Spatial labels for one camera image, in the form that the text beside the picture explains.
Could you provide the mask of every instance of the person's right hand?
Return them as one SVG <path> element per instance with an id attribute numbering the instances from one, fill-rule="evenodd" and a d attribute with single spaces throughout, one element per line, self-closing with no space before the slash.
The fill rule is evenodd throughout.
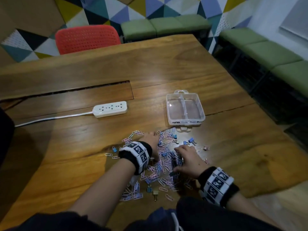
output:
<path id="1" fill-rule="evenodd" d="M 182 157 L 184 158 L 183 166 L 177 166 L 173 172 L 185 173 L 188 176 L 197 179 L 209 166 L 200 158 L 196 149 L 193 146 L 181 145 L 175 147 Z"/>

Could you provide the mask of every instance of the green cushion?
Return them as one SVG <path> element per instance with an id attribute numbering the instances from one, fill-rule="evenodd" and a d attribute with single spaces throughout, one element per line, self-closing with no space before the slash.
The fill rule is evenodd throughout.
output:
<path id="1" fill-rule="evenodd" d="M 272 41 L 245 45 L 241 47 L 241 50 L 267 69 L 302 61 L 300 56 Z"/>
<path id="2" fill-rule="evenodd" d="M 156 30 L 148 19 L 138 19 L 121 24 L 125 40 L 155 38 Z"/>
<path id="3" fill-rule="evenodd" d="M 175 17 L 187 31 L 198 31 L 203 29 L 210 29 L 212 25 L 208 20 L 198 14 L 180 15 Z"/>
<path id="4" fill-rule="evenodd" d="M 308 97 L 308 62 L 299 61 L 276 66 L 271 70 L 278 78 Z"/>
<path id="5" fill-rule="evenodd" d="M 219 37 L 229 41 L 238 48 L 243 45 L 267 41 L 267 38 L 255 33 L 247 27 L 221 31 Z"/>
<path id="6" fill-rule="evenodd" d="M 156 29 L 157 36 L 177 34 L 185 31 L 183 25 L 174 17 L 154 18 L 150 22 Z"/>

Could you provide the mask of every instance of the power outlet socket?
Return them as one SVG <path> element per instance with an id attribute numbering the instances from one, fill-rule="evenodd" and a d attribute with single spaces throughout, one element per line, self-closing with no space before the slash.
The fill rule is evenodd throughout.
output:
<path id="1" fill-rule="evenodd" d="M 97 118 L 123 114 L 127 112 L 126 101 L 95 105 L 93 115 Z"/>

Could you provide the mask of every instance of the table surface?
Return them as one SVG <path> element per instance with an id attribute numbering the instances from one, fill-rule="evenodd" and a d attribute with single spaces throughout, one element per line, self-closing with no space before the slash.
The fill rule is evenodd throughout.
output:
<path id="1" fill-rule="evenodd" d="M 192 136 L 208 161 L 232 175 L 247 197 L 291 187 L 308 179 L 308 159 L 260 109 L 193 35 L 89 50 L 0 69 L 0 100 L 16 124 L 91 111 L 126 100 L 124 115 L 79 116 L 17 128 L 0 168 L 0 230 L 37 212 L 67 209 L 116 160 L 104 155 L 134 130 L 169 128 L 166 94 L 198 93 L 206 120 Z M 93 86 L 91 89 L 73 90 Z M 71 90 L 37 96 L 55 91 Z M 141 189 L 144 199 L 120 202 L 108 226 L 122 230 L 154 209 L 174 208 Z"/>

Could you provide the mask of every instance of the clear plastic box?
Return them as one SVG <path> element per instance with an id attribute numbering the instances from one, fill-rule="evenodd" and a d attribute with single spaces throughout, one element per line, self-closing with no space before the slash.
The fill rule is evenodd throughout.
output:
<path id="1" fill-rule="evenodd" d="M 199 125 L 205 114 L 198 94 L 187 90 L 176 90 L 166 96 L 167 116 L 170 125 Z"/>

